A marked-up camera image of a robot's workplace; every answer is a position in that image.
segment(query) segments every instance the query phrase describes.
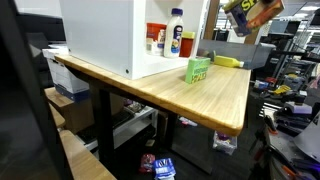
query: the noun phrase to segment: wooden table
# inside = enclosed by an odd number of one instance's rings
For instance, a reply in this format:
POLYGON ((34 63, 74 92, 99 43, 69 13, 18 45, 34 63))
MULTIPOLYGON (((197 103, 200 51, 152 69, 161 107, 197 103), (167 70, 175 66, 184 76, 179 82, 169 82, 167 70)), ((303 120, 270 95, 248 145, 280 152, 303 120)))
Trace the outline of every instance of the wooden table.
MULTIPOLYGON (((115 162, 110 147, 112 122, 106 120, 111 118, 110 92, 169 112, 166 143, 170 148, 177 114, 231 136, 238 136, 243 128, 251 71, 212 65, 205 80, 190 85, 184 82, 186 67, 129 80, 72 56, 55 59, 90 85, 100 160, 110 171, 115 162)), ((201 166, 196 157, 189 160, 201 166)))
POLYGON ((61 131, 60 138, 75 180, 116 179, 70 131, 61 131))

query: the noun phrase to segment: blue bottle cap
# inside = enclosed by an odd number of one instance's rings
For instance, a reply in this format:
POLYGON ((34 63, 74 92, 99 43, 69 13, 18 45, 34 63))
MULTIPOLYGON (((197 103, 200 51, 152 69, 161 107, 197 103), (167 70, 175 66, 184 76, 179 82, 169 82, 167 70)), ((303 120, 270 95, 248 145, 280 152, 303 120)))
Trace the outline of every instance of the blue bottle cap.
POLYGON ((183 10, 179 9, 179 8, 172 8, 171 14, 172 15, 180 15, 180 16, 182 16, 183 10))

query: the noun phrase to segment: bottle label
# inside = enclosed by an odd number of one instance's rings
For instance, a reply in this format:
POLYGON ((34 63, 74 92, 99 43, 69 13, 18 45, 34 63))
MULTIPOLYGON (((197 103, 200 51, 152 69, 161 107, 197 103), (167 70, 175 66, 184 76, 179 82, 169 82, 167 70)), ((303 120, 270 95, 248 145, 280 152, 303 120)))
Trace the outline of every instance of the bottle label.
POLYGON ((176 26, 173 29, 173 39, 172 39, 172 45, 171 45, 171 52, 172 53, 179 53, 180 52, 180 41, 181 41, 181 35, 182 35, 183 27, 182 26, 176 26))
POLYGON ((166 39, 166 30, 161 29, 158 34, 158 48, 164 48, 164 41, 166 39))

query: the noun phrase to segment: white bottle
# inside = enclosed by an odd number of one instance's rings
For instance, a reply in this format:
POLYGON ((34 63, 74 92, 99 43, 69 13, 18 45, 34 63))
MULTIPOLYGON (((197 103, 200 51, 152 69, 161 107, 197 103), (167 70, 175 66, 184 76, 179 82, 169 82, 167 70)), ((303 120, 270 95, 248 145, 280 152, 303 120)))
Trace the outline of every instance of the white bottle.
POLYGON ((181 36, 183 31, 182 14, 183 10, 173 8, 172 17, 169 20, 166 30, 166 40, 164 44, 164 57, 176 58, 180 54, 181 36))

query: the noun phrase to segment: ceiling light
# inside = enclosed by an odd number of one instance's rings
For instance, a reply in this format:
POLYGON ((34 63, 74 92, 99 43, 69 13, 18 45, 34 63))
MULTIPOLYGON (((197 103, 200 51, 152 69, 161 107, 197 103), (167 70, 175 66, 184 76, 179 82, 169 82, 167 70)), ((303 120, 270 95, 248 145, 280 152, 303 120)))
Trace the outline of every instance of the ceiling light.
POLYGON ((305 14, 305 13, 299 13, 294 15, 294 17, 306 17, 306 16, 308 16, 308 14, 305 14))
POLYGON ((319 9, 319 7, 316 7, 316 6, 305 6, 301 8, 302 11, 315 11, 317 9, 319 9))

